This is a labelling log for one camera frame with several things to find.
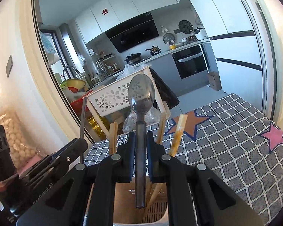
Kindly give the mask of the dark metal utensil handle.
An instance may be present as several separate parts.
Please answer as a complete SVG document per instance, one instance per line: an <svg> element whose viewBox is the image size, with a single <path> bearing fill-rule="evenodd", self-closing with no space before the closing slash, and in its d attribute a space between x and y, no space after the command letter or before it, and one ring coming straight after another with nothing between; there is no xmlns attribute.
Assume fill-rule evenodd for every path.
<svg viewBox="0 0 283 226"><path fill-rule="evenodd" d="M87 105L87 98L83 98L83 104L82 104L82 111L81 111L81 127L80 127L80 138L84 138L84 121L85 121L85 114L86 114L86 105Z"/></svg>

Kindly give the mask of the dark metal spoon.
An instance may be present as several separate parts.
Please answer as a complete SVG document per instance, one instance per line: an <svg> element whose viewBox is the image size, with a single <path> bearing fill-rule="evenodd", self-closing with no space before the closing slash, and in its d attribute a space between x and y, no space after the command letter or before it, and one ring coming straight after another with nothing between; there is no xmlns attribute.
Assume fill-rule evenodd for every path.
<svg viewBox="0 0 283 226"><path fill-rule="evenodd" d="M137 116L135 124L135 207L142 209L146 201L146 114L153 107L155 90L151 79L136 75L129 84L128 101Z"/></svg>

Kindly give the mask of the pink box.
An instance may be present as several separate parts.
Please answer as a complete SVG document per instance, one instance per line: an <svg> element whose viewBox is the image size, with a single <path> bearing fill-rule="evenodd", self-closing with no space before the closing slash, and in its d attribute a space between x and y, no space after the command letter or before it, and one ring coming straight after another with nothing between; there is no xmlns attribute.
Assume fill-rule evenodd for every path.
<svg viewBox="0 0 283 226"><path fill-rule="evenodd" d="M38 174L48 165L48 157L42 157L41 155L34 155L22 169L19 170L18 174L20 178L25 177L27 174L32 173L32 176Z"/></svg>

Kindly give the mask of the bag of white balls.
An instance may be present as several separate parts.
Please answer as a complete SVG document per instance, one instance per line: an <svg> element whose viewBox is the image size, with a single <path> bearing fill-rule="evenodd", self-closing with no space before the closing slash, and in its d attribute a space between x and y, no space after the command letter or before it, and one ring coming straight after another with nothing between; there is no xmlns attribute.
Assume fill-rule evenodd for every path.
<svg viewBox="0 0 283 226"><path fill-rule="evenodd" d="M0 125L4 127L11 159L16 169L24 167L37 153L37 148L29 142L24 134L21 122L15 113L6 112L0 115Z"/></svg>

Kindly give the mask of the ridged bamboo chopstick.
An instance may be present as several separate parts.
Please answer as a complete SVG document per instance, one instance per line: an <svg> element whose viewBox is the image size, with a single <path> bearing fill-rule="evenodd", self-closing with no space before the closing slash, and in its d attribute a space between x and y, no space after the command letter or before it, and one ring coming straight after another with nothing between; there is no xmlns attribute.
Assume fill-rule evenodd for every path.
<svg viewBox="0 0 283 226"><path fill-rule="evenodd" d="M164 129L165 129L165 120L166 120L167 114L165 112L161 113L160 121L159 121L159 129L157 131L157 138L156 143L161 144L162 139L164 136Z"/></svg>

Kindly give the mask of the orange star sticker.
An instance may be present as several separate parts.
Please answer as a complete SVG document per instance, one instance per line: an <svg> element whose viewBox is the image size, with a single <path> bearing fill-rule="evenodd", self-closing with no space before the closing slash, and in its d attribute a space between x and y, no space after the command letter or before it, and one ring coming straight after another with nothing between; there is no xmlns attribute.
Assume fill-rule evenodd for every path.
<svg viewBox="0 0 283 226"><path fill-rule="evenodd" d="M206 122L207 120L211 119L213 116L210 115L198 115L196 110L190 111L187 113L187 121L185 123L185 129L183 131L188 137L192 140L196 140L197 136L197 127L198 125ZM170 128L164 133L164 136L174 134L176 131L176 127L179 121L179 116L171 119L171 126Z"/></svg>

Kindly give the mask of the orange tipped chopstick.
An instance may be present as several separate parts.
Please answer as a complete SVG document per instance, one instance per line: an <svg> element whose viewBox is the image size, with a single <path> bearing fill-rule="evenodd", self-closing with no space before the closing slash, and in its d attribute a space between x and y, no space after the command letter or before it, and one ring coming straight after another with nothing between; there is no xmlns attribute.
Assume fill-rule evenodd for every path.
<svg viewBox="0 0 283 226"><path fill-rule="evenodd" d="M175 134L173 136L171 148L170 148L170 151L168 153L172 157L174 157L176 155L177 151L178 151L178 147L179 147L183 132L185 130L185 124L187 122L187 118L188 118L188 116L186 114L181 114L179 116L179 120L178 120L178 123L177 123L177 126L176 126Z"/></svg>

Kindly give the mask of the white floral plastic basket rack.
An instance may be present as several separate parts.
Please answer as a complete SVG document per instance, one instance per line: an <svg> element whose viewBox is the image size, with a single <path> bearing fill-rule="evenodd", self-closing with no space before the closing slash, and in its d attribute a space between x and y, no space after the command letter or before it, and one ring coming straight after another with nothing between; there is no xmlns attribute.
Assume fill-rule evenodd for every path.
<svg viewBox="0 0 283 226"><path fill-rule="evenodd" d="M129 106L128 88L131 80L138 74L147 75L152 82L154 78L150 72L150 64L120 80L117 80L101 89L84 96L86 106L93 115L101 130L108 137L109 130L104 125L101 117L125 109Z"/></svg>

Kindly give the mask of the grey checkered tablecloth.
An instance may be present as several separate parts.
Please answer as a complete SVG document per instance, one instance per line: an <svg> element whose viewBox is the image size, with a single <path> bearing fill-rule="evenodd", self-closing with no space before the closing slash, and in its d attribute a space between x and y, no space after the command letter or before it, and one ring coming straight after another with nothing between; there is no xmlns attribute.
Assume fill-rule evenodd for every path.
<svg viewBox="0 0 283 226"><path fill-rule="evenodd" d="M95 144L83 164L94 189L88 195L87 225L130 225L152 212L152 187L166 188L164 214L152 225L283 225L283 145L272 153L259 136L271 122L254 106L231 94L199 110L213 116L198 125L196 140L183 133L174 156L183 166L179 183L152 183L146 151L145 207L135 207L135 157L130 183L98 182L100 162L109 157L109 139ZM163 136L166 156L174 134Z"/></svg>

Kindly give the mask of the green yellow bowl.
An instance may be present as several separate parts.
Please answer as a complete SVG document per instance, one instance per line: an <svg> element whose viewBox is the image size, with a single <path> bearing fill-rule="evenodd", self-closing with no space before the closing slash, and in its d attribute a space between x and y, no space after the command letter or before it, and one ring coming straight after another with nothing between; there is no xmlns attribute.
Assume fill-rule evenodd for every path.
<svg viewBox="0 0 283 226"><path fill-rule="evenodd" d="M73 93L76 93L83 89L86 85L86 82L84 80L80 79L67 79L64 80L61 84L60 87L61 89L68 88L70 91Z"/></svg>

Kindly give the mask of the cardboard box on floor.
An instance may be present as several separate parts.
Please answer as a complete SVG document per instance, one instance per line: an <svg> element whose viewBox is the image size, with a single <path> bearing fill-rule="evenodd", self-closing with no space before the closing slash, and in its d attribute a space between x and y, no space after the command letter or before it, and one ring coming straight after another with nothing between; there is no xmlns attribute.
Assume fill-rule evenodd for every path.
<svg viewBox="0 0 283 226"><path fill-rule="evenodd" d="M220 76L219 73L216 71L212 71L208 73L208 81L210 84L210 87L213 88L215 91L221 90L221 82L220 82Z"/></svg>

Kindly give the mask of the black cooking pot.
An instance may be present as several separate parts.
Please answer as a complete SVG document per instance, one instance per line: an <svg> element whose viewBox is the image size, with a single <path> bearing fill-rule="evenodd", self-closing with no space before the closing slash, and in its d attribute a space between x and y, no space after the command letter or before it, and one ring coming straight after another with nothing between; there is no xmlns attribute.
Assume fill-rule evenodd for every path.
<svg viewBox="0 0 283 226"><path fill-rule="evenodd" d="M142 62L144 59L141 57L141 53L131 54L126 57L125 62L129 65L135 65Z"/></svg>

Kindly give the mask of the pink star sticker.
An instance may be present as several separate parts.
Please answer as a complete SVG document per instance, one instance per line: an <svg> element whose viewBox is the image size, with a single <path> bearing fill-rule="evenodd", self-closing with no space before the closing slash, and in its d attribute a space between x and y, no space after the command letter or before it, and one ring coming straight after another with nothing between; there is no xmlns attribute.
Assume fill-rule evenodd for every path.
<svg viewBox="0 0 283 226"><path fill-rule="evenodd" d="M269 152L272 153L279 145L283 145L283 130L277 127L272 121L267 131L260 133L260 137L268 143Z"/></svg>

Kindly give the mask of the white refrigerator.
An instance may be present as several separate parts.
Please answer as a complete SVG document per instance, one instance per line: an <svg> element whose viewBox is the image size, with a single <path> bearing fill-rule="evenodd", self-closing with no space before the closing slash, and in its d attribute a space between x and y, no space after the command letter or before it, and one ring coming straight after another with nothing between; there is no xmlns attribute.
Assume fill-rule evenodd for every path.
<svg viewBox="0 0 283 226"><path fill-rule="evenodd" d="M217 63L222 90L256 108L263 103L263 75L258 42L241 0L190 0Z"/></svg>

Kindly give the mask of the light switch plate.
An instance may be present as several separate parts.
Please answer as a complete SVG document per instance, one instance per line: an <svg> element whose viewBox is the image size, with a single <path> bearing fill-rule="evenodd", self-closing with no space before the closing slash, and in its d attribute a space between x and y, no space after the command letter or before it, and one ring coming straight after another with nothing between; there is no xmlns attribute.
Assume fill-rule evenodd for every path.
<svg viewBox="0 0 283 226"><path fill-rule="evenodd" d="M13 59L12 59L12 56L10 55L9 58L8 58L8 61L7 61L7 64L6 64L6 67L5 67L5 72L6 72L6 77L9 78L9 75L11 73L11 70L13 68Z"/></svg>

